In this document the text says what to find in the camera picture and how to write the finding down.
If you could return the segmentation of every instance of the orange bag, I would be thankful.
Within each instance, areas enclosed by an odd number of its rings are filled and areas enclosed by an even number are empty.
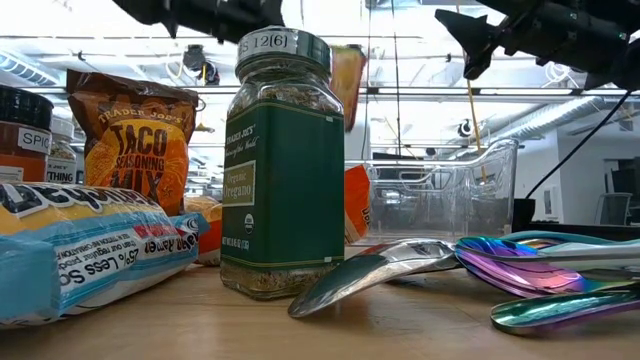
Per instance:
[[[369,177],[359,165],[344,173],[344,243],[353,244],[369,231]]]
[[[133,189],[169,216],[182,210],[198,95],[148,81],[67,71],[69,105],[87,135],[85,184]]]
[[[331,91],[344,106],[344,129],[350,132],[356,123],[358,92],[367,57],[348,46],[332,46]]]
[[[209,231],[200,234],[197,264],[220,265],[220,243],[222,242],[222,204],[208,196],[186,197],[187,213],[200,213],[209,223]]]

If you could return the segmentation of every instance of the green label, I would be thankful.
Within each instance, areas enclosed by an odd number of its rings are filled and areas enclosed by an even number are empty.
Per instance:
[[[344,259],[344,120],[259,101],[227,120],[222,258],[254,270]]]
[[[224,206],[253,206],[255,175],[255,160],[224,169]]]

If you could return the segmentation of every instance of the orange packet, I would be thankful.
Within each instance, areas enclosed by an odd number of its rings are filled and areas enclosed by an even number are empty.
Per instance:
[[[356,123],[358,92],[367,57],[360,49],[332,46],[331,91],[344,106],[344,129],[350,132]]]
[[[363,165],[344,173],[344,243],[353,244],[369,231],[369,176]]]
[[[220,245],[222,242],[222,204],[208,196],[186,197],[184,208],[187,213],[200,213],[209,224],[209,231],[200,234],[197,264],[220,265]]]

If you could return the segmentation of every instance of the spice jar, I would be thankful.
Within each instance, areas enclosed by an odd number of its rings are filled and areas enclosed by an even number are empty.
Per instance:
[[[47,161],[47,181],[60,184],[76,183],[76,152],[71,148],[73,123],[54,117],[51,121],[51,154]]]
[[[238,44],[227,114],[221,278],[296,295],[344,259],[344,119],[320,38],[267,27]]]
[[[0,179],[45,181],[52,111],[46,98],[0,85]]]

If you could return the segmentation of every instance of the taco seasoning mix bag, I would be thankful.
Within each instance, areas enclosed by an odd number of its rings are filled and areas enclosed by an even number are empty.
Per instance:
[[[69,105],[87,135],[85,184],[132,189],[169,216],[183,208],[198,95],[101,73],[67,71]]]

